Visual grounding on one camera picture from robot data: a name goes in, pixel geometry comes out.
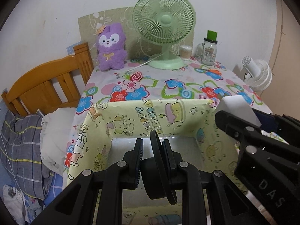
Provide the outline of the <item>white plug adapter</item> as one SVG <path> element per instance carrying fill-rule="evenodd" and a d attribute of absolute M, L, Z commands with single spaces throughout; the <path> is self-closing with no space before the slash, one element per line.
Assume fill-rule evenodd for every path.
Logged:
<path fill-rule="evenodd" d="M 214 113 L 216 114 L 219 111 L 225 111 L 255 125 L 256 127 L 261 127 L 261 122 L 258 117 L 241 95 L 223 97 Z"/>

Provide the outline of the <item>black round object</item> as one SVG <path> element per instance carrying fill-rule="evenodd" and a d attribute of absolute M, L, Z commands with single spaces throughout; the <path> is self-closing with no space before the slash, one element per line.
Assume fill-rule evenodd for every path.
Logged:
<path fill-rule="evenodd" d="M 145 191 L 151 200 L 167 198 L 169 204 L 177 204 L 172 187 L 172 171 L 168 171 L 162 142 L 156 131 L 150 132 L 153 157 L 142 160 L 141 177 Z"/>

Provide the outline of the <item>beige door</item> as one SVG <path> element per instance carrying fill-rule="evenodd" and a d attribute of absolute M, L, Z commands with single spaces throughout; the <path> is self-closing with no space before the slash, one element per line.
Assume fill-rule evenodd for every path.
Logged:
<path fill-rule="evenodd" d="M 260 97 L 276 114 L 299 119 L 299 23 L 283 0 L 276 0 L 277 26 L 269 65 L 273 78 Z"/>

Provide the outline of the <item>yellow patterned storage box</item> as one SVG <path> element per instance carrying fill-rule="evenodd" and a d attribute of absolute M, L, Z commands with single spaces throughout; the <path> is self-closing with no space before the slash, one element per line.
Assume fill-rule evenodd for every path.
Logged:
<path fill-rule="evenodd" d="M 120 160 L 137 138 L 144 141 L 143 157 L 153 156 L 149 134 L 168 139 L 172 149 L 200 170 L 222 170 L 243 192 L 235 177 L 237 150 L 234 141 L 215 124 L 211 100 L 126 100 L 79 105 L 67 146 L 63 185 L 83 170 L 102 171 Z"/>

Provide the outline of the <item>white standing fan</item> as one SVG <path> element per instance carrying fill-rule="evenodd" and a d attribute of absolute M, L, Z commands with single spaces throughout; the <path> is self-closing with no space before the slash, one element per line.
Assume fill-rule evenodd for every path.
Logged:
<path fill-rule="evenodd" d="M 246 70 L 244 82 L 255 92 L 266 90 L 272 82 L 272 71 L 269 64 L 262 60 L 254 60 L 245 56 L 241 61 L 243 69 Z"/>

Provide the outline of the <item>floral tablecloth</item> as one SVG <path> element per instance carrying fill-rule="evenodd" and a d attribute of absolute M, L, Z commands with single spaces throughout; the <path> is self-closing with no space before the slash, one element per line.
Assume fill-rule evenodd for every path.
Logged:
<path fill-rule="evenodd" d="M 87 110 L 95 103 L 135 100 L 211 100 L 217 107 L 229 95 L 241 95 L 250 107 L 270 109 L 235 73 L 216 62 L 205 66 L 192 59 L 177 70 L 159 70 L 141 60 L 128 61 L 121 70 L 94 69 L 79 100 Z"/>

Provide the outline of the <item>white pillow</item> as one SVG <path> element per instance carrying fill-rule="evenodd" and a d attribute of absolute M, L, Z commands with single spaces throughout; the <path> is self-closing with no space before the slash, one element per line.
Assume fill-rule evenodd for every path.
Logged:
<path fill-rule="evenodd" d="M 51 171 L 63 175 L 69 133 L 75 116 L 75 108 L 58 108 L 43 116 L 40 132 L 42 163 Z"/>

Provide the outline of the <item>glass jar green lid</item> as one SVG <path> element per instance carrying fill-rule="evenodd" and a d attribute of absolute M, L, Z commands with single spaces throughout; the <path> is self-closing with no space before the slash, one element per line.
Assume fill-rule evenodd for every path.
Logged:
<path fill-rule="evenodd" d="M 195 57 L 197 60 L 207 66 L 213 66 L 216 60 L 217 53 L 217 35 L 215 31 L 207 31 L 203 43 L 197 45 Z"/>

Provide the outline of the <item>cotton swab container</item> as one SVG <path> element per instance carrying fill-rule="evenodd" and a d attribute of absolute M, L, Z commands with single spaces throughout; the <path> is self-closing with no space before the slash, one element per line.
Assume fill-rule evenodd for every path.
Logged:
<path fill-rule="evenodd" d="M 184 59 L 184 60 L 188 60 L 190 59 L 192 55 L 192 47 L 189 45 L 181 45 L 179 47 L 179 56 Z"/>

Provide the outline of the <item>wooden bed headboard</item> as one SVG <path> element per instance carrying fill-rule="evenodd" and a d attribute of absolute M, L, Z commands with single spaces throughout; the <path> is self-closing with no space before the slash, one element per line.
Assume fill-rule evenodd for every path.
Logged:
<path fill-rule="evenodd" d="M 72 72 L 78 70 L 86 84 L 94 69 L 88 43 L 73 47 L 74 55 L 43 63 L 21 76 L 1 98 L 10 111 L 21 116 L 39 109 L 51 113 L 76 107 L 80 100 Z"/>

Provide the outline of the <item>purple plush toy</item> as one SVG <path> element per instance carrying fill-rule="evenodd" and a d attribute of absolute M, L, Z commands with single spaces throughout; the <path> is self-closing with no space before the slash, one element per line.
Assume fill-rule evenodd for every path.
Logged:
<path fill-rule="evenodd" d="M 97 30 L 96 48 L 100 71 L 120 70 L 125 66 L 126 36 L 120 23 L 104 25 Z"/>

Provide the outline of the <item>plaid grey pillow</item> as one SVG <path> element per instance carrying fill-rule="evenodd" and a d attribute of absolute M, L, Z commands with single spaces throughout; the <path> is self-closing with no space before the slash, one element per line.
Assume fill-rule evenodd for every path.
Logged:
<path fill-rule="evenodd" d="M 1 129 L 1 163 L 14 185 L 25 195 L 44 200 L 53 172 L 41 160 L 42 116 L 20 116 L 8 111 Z"/>

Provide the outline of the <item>green desk fan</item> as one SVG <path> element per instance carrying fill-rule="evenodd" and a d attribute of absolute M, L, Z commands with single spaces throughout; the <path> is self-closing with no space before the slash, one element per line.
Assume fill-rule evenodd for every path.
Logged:
<path fill-rule="evenodd" d="M 146 65 L 160 70 L 184 66 L 183 60 L 170 50 L 194 29 L 196 14 L 188 0 L 139 0 L 132 20 L 144 40 L 161 46 L 161 52 L 150 56 Z"/>

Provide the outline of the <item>beige patterned board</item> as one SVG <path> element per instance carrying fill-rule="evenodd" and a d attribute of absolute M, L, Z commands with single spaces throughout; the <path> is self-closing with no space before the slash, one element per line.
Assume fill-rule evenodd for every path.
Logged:
<path fill-rule="evenodd" d="M 126 36 L 125 50 L 128 59 L 142 59 L 161 52 L 161 46 L 154 45 L 143 39 L 135 30 L 132 22 L 133 7 L 105 10 L 78 18 L 80 38 L 88 43 L 94 65 L 98 65 L 96 48 L 97 30 L 102 26 L 120 23 Z"/>

